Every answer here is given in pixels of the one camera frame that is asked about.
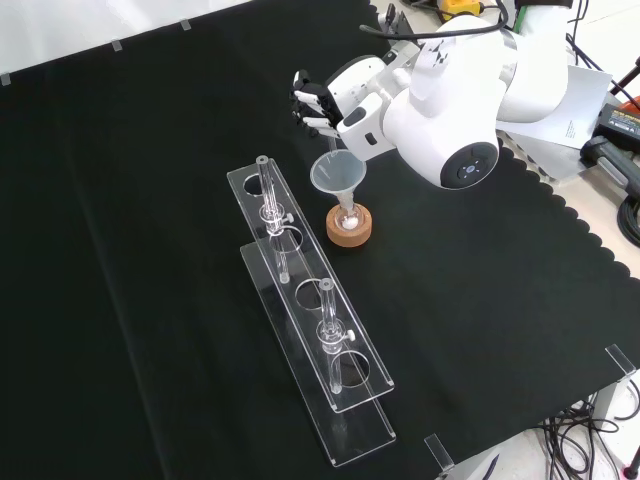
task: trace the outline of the glass test tube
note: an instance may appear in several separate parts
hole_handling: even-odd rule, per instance
[[[333,280],[323,278],[320,280],[320,300],[322,302],[322,329],[325,338],[335,340],[341,336],[338,325],[336,324],[336,290]],[[335,355],[341,348],[335,346],[334,351],[328,355],[329,360],[329,387],[331,391],[338,394],[342,391],[342,368],[340,365],[340,356]]]
[[[276,192],[273,188],[273,178],[271,177],[271,164],[269,157],[261,155],[256,159],[258,165],[258,174],[260,176],[260,187],[262,188],[262,198],[264,200],[264,216],[269,223],[267,224],[270,233],[276,233],[282,227],[282,219],[278,211],[278,202],[276,201]]]
[[[336,292],[333,280],[323,278],[320,281],[320,300],[322,305],[322,330],[327,335],[336,331]]]
[[[273,238],[273,246],[276,253],[276,267],[278,268],[278,276],[280,283],[289,283],[289,265],[287,264],[287,254],[282,244],[282,235],[276,235]]]

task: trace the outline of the clear acrylic stand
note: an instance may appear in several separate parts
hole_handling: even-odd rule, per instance
[[[377,400],[393,380],[275,162],[227,177],[255,238],[242,256],[331,463],[393,442]]]

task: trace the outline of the table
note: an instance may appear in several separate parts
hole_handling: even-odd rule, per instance
[[[84,422],[95,425],[94,412],[123,422],[112,433],[145,459],[135,463],[136,472],[120,463],[132,478],[157,478],[160,470],[166,478],[435,476],[438,466],[423,442],[430,434],[462,462],[617,380],[606,346],[617,343],[640,363],[633,340],[639,327],[626,321],[640,308],[638,283],[508,153],[477,191],[455,196],[425,185],[392,153],[371,165],[357,192],[374,212],[372,241],[355,252],[321,241],[396,381],[383,403],[398,443],[345,469],[326,463],[244,271],[238,249],[250,235],[225,178],[259,154],[273,156],[322,238],[331,199],[310,188],[308,169],[325,145],[292,124],[282,86],[299,68],[326,78],[341,63],[386,46],[357,31],[359,23],[375,22],[368,2],[351,2],[339,19],[334,11],[342,2],[327,0],[310,17],[311,3],[317,8],[316,2],[252,2],[195,19],[189,32],[167,27],[122,42],[118,53],[106,46],[17,73],[13,90],[2,91],[11,105],[2,158],[15,167],[5,178],[8,186],[23,186],[5,186],[3,205],[35,202],[26,215],[16,211],[11,235],[3,237],[4,251],[18,252],[5,278],[18,276],[34,250],[58,261],[30,264],[32,276],[50,280],[35,293],[28,279],[18,285],[19,301],[8,312],[23,328],[14,326],[11,336],[25,358],[63,366],[60,349],[73,344],[81,325],[91,331],[88,345],[96,337],[107,342],[101,362],[122,365],[130,358],[132,371],[122,375],[135,378],[139,397],[116,372],[113,390],[134,407],[111,409],[109,392],[92,397],[89,413],[67,411],[65,420],[78,425],[71,432],[80,439],[91,431]],[[330,23],[335,31],[327,36]],[[26,185],[34,178],[47,195],[32,195]],[[58,178],[66,183],[53,181]],[[406,228],[408,208],[425,221],[394,240]],[[41,230],[50,209],[60,220]],[[25,219],[32,230],[24,229]],[[43,249],[51,236],[59,238],[59,250]],[[460,259],[472,248],[481,255],[465,260],[462,270]],[[81,260],[65,261],[76,255]],[[63,270],[70,284],[55,282]],[[86,293],[89,279],[98,293]],[[56,308],[39,295],[49,284],[59,289],[47,290],[58,298]],[[97,295],[111,307],[101,307]],[[78,296],[87,310],[71,317]],[[18,317],[30,298],[38,301]],[[33,348],[40,335],[46,345],[49,312],[69,327],[69,338],[52,351]],[[105,320],[111,337],[96,327],[104,312],[111,313]],[[611,318],[607,325],[604,315]],[[567,323],[557,323],[561,318]],[[389,332],[388,322],[397,330]],[[583,328],[574,332],[577,325]],[[570,355],[563,333],[575,340]],[[76,382],[70,383],[104,385],[102,376],[89,380],[89,353],[73,356],[84,368],[63,375]],[[34,385],[46,385],[37,368],[18,366],[15,378],[27,372],[38,374]],[[76,398],[73,390],[60,395],[65,405]],[[21,400],[16,395],[13,407],[24,421],[29,410]],[[42,409],[41,401],[34,403]],[[110,445],[95,441],[94,448],[80,440],[72,445],[84,459],[74,467],[85,477],[107,478],[113,472],[102,468],[107,453],[98,449]],[[274,462],[283,452],[286,461]],[[56,468],[48,478],[63,476]]]

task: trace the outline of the black fabric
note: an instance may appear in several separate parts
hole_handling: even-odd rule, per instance
[[[335,200],[309,180],[327,147],[296,127],[288,86],[301,68],[327,78],[351,58],[385,52],[386,42],[358,31],[375,25],[367,3],[254,1],[194,19],[188,32],[171,26],[124,40],[121,52],[105,46],[62,59],[46,78],[42,68],[14,77],[11,88],[33,90],[50,109],[16,97],[24,110],[16,107],[12,121],[44,118],[29,137],[38,141],[27,146],[3,129],[9,153],[27,148],[38,169],[63,156],[69,169],[56,167],[64,181],[27,169],[22,177],[9,172],[6,182],[45,176],[51,194],[39,208],[66,199],[65,215],[75,212],[78,223],[61,219],[40,236],[13,228],[3,242],[20,245],[18,261],[36,250],[62,263],[60,252],[39,251],[59,232],[66,234],[62,252],[86,251],[90,261],[75,262],[79,270],[64,277],[73,288],[56,298],[105,315],[105,325],[84,328],[88,340],[102,338],[113,349],[102,361],[114,362],[110,373],[133,405],[108,417],[116,426],[131,422],[120,432],[123,445],[96,443],[104,452],[82,464],[83,478],[104,473],[101,455],[113,456],[125,474],[153,478],[152,444],[169,479],[433,478],[437,464],[423,441],[432,433],[460,462],[620,378],[607,346],[617,343],[640,364],[640,282],[509,151],[487,179],[458,192],[431,186],[396,153],[376,159],[356,192],[373,214],[372,238],[355,250],[327,240],[324,219]],[[260,154],[278,162],[397,385],[382,399],[396,444],[342,469],[324,457],[240,257],[251,236],[226,172]],[[12,191],[7,202],[25,198],[28,192]],[[29,218],[20,212],[18,223]],[[39,225],[46,216],[34,218]],[[34,236],[39,243],[25,243]],[[49,268],[47,287],[57,280],[62,288],[57,267]],[[91,278],[96,291],[83,295]],[[40,300],[51,294],[44,287],[27,281],[18,290]],[[33,325],[58,332],[40,303],[31,306],[38,308]],[[9,314],[19,311],[11,305]],[[124,346],[115,334],[101,337],[100,328],[113,332],[118,322],[153,442],[139,427],[144,415],[131,372],[118,369]],[[47,355],[26,333],[21,339],[24,355],[39,363],[74,345],[60,338]],[[92,358],[85,352],[78,360],[85,357]],[[87,382],[103,371],[91,362],[83,368]],[[17,368],[12,384],[27,373]],[[59,395],[75,398],[70,387]],[[103,403],[110,415],[117,411]],[[135,458],[120,456],[124,446]]]
[[[48,74],[21,72],[0,90],[0,478],[158,478]]]

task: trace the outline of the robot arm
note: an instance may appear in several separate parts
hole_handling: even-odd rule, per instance
[[[529,8],[521,35],[495,30],[420,46],[397,41],[383,59],[356,59],[334,75],[324,92],[333,103],[294,82],[293,97],[303,107],[294,113],[317,133],[339,136],[362,161],[397,148],[434,185],[474,185],[496,165],[496,119],[541,120],[566,91],[571,2],[522,2]],[[487,26],[465,15],[438,33]]]

